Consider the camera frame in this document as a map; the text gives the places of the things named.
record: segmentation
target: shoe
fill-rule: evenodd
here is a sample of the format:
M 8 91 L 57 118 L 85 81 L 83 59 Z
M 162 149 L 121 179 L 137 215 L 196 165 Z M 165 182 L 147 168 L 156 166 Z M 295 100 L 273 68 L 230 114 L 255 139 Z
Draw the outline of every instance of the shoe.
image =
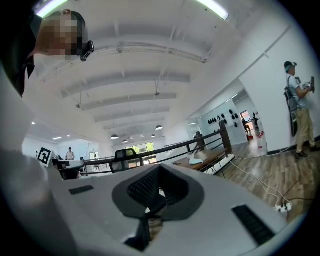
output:
M 317 146 L 310 147 L 310 152 L 316 152 L 316 151 L 320 151 L 320 147 L 317 147 Z
M 305 152 L 301 151 L 300 153 L 296 153 L 296 156 L 298 158 L 306 158 L 308 155 Z

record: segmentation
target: wooden table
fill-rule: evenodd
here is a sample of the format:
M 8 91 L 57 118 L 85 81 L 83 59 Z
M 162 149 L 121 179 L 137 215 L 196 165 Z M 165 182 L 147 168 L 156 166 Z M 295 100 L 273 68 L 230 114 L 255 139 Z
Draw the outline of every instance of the wooden table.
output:
M 208 166 L 208 165 L 212 164 L 214 161 L 216 161 L 220 156 L 225 154 L 226 151 L 227 151 L 226 148 L 214 149 L 214 150 L 210 150 L 210 149 L 204 150 L 204 151 L 201 151 L 201 152 L 196 153 L 194 155 L 195 159 L 201 159 L 201 160 L 203 160 L 203 163 L 197 163 L 197 164 L 190 165 L 189 164 L 190 159 L 186 157 L 186 158 L 183 158 L 183 159 L 180 159 L 178 161 L 173 162 L 173 164 L 175 166 L 181 166 L 181 167 L 189 168 L 192 170 L 200 171 L 200 170 L 204 169 L 206 166 Z

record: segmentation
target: fluorescent light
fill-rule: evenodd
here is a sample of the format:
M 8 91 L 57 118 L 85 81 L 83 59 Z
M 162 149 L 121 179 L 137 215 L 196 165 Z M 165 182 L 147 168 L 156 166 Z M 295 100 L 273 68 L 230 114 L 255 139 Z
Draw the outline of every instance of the fluorescent light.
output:
M 229 13 L 221 7 L 220 4 L 213 0 L 197 0 L 199 3 L 205 5 L 212 11 L 214 11 L 217 15 L 219 15 L 222 19 L 226 20 L 229 17 Z
M 45 7 L 43 7 L 40 11 L 38 11 L 36 15 L 40 16 L 41 18 L 44 18 L 49 13 L 51 13 L 54 9 L 56 9 L 58 6 L 62 5 L 66 1 L 68 1 L 68 0 L 52 0 Z

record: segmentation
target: railing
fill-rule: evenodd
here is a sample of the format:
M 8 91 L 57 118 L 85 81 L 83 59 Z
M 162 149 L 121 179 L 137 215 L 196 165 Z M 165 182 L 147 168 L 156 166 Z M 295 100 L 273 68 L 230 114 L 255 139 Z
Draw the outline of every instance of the railing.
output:
M 172 151 L 172 150 L 175 150 L 175 149 L 178 149 L 178 148 L 182 148 L 182 147 L 186 147 L 187 149 L 187 152 L 184 152 L 184 153 L 181 153 L 179 155 L 175 155 L 173 157 L 169 157 L 169 158 L 166 158 L 164 160 L 160 160 L 160 161 L 157 161 L 157 162 L 154 162 L 153 164 L 158 164 L 158 163 L 161 163 L 161 162 L 164 162 L 164 161 L 168 161 L 168 160 L 171 160 L 171 159 L 174 159 L 174 158 L 177 158 L 177 157 L 181 157 L 183 155 L 186 155 L 187 153 L 193 153 L 194 151 L 196 150 L 199 150 L 199 149 L 202 149 L 204 147 L 207 147 L 209 145 L 211 145 L 212 143 L 215 143 L 219 140 L 222 140 L 222 143 L 215 146 L 214 148 L 211 148 L 212 150 L 213 149 L 216 149 L 220 146 L 224 146 L 224 148 L 226 149 L 226 154 L 231 154 L 232 153 L 232 147 L 231 147 L 231 143 L 230 143 L 230 139 L 229 139 L 229 135 L 228 135 L 228 132 L 227 132 L 227 128 L 226 128 L 226 125 L 224 122 L 220 122 L 219 123 L 220 125 L 220 130 L 217 131 L 217 132 L 214 132 L 214 133 L 211 133 L 209 135 L 206 135 L 206 136 L 203 136 L 203 137 L 199 137 L 199 138 L 196 138 L 196 139 L 192 139 L 192 140 L 189 140 L 189 141 L 186 141 L 186 142 L 181 142 L 181 143 L 178 143 L 178 144 L 175 144 L 175 145 L 171 145 L 171 146 L 167 146 L 165 148 L 161 148 L 161 149 L 157 149 L 157 150 L 154 150 L 154 151 L 149 151 L 149 152 L 144 152 L 144 153 L 140 153 L 140 154 L 137 154 L 137 155 L 132 155 L 132 156 L 127 156 L 125 158 L 125 161 L 129 161 L 129 160 L 132 160 L 132 159 L 136 159 L 137 156 L 139 158 L 146 158 L 146 157 L 149 157 L 149 156 L 152 156 L 152 155 L 156 155 L 156 154 L 160 154 L 160 153 L 164 153 L 164 152 L 168 152 L 168 151 Z M 205 139 L 208 139 L 208 138 L 211 138 L 213 136 L 216 136 L 216 135 L 221 135 L 220 138 L 218 139 L 215 139 L 214 141 L 210 142 L 210 143 L 207 143 L 207 144 L 204 144 L 203 146 L 200 146 L 200 147 L 197 147 L 193 150 L 190 149 L 190 145 L 193 144 L 193 143 L 197 143 L 197 142 L 200 142 L 200 141 L 204 141 Z M 85 160 L 84 161 L 84 165 L 86 167 L 86 174 L 97 174 L 97 172 L 88 172 L 88 167 L 89 166 L 101 166 L 101 165 L 109 165 L 110 163 L 112 163 L 113 159 L 111 157 L 108 157 L 108 159 L 93 159 L 93 160 Z M 98 173 L 100 174 L 105 174 L 105 173 L 111 173 L 111 171 L 99 171 Z
M 183 142 L 179 142 L 179 143 L 175 143 L 175 144 L 170 144 L 170 145 L 165 145 L 164 148 L 168 148 L 168 147 L 171 147 L 171 146 L 175 146 L 175 145 L 179 145 L 181 143 L 184 143 L 184 142 L 187 142 L 187 141 L 183 141 Z M 174 150 L 169 150 L 169 151 L 166 151 L 166 153 L 172 153 Z

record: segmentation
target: man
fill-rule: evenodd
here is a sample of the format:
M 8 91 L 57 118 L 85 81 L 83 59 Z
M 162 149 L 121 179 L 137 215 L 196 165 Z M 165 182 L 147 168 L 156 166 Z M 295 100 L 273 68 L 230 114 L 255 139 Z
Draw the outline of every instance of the man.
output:
M 70 59 L 80 56 L 88 41 L 84 18 L 68 9 L 56 11 L 44 19 L 32 12 L 24 22 L 23 29 L 1 53 L 5 72 L 20 96 L 25 91 L 26 69 L 28 78 L 35 69 L 35 54 Z
M 75 154 L 71 151 L 72 148 L 69 147 L 69 151 L 66 153 L 66 160 L 75 160 Z
M 249 127 L 249 125 L 247 125 L 247 121 L 244 118 L 242 118 L 242 124 L 243 124 L 245 132 L 246 133 L 250 132 L 250 127 Z
M 253 113 L 253 120 L 254 120 L 254 125 L 257 127 L 259 119 L 256 118 L 256 113 Z
M 310 86 L 305 89 L 300 87 L 295 78 L 296 64 L 286 61 L 284 63 L 284 69 L 286 72 L 287 86 L 297 106 L 296 122 L 298 131 L 296 135 L 296 157 L 305 158 L 308 156 L 302 149 L 305 137 L 307 137 L 309 141 L 311 152 L 320 150 L 315 143 L 314 129 L 308 109 L 308 100 L 306 98 L 307 94 L 312 91 L 312 88 Z

